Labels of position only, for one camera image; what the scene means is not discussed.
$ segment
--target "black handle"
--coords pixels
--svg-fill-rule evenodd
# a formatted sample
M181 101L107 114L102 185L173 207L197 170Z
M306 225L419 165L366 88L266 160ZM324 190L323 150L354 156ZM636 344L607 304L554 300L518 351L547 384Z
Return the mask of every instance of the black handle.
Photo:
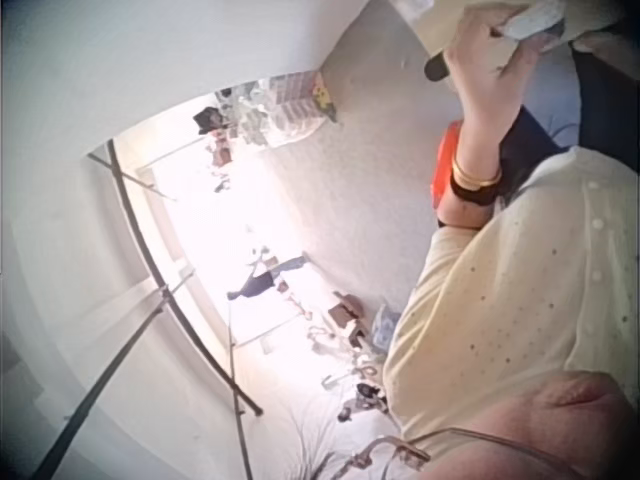
M439 82L449 76L449 68L444 60L443 52L438 53L427 61L424 66L424 74L432 82Z

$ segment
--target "orange object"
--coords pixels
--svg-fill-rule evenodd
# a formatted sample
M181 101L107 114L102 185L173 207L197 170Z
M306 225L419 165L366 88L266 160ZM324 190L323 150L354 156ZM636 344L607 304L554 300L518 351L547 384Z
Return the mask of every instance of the orange object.
M447 128L442 141L440 142L440 148L438 149L438 165L431 182L431 199L433 201L433 208L438 208L440 200L444 195L449 179L451 178L451 171L453 170L453 159L458 149L458 140L460 139L460 128L462 127L462 121L453 122Z

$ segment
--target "gold bracelet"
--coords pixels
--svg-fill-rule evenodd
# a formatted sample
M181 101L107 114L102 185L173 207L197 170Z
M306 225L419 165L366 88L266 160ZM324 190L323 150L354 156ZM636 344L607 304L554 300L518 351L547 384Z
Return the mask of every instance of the gold bracelet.
M493 187L494 185L498 184L500 180L502 180L502 169L499 169L496 176L491 180L481 180L479 178L472 177L464 170L462 170L460 164L458 164L457 157L453 158L453 173L455 175L456 182L458 182L461 187L467 190L479 190L485 187Z
M475 183L469 182L466 178L461 176L457 168L453 169L452 174L453 174L453 180L465 190L469 190L471 192L477 192L482 188L476 185Z

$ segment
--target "cream blouse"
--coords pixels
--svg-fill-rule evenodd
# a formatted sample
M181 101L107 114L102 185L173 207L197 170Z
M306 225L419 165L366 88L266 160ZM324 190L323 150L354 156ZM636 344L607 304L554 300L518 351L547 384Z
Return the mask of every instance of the cream blouse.
M638 175L574 148L545 161L480 232L445 227L384 369L412 438L563 370L638 391Z

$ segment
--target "black strap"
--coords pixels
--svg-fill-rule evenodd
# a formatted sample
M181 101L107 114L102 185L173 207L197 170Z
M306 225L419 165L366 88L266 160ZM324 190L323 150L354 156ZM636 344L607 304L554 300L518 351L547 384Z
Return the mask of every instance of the black strap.
M456 182L453 174L451 174L451 180L449 182L451 185L451 191L453 194L458 197L460 200L464 200L465 202L475 203L481 207L489 207L493 205L498 198L498 187L497 185L492 185L491 187L482 187L480 190L467 190L462 188Z

